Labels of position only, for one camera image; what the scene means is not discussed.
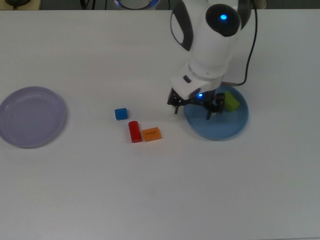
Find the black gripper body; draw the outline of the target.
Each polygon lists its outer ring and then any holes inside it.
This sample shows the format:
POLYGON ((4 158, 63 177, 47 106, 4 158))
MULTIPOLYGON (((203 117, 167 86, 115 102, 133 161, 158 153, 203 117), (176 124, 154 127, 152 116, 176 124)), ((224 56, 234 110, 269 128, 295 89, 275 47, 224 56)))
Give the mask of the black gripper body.
POLYGON ((215 90, 201 92, 200 88, 197 88, 191 92, 186 100, 187 104, 211 104, 215 98, 215 90))

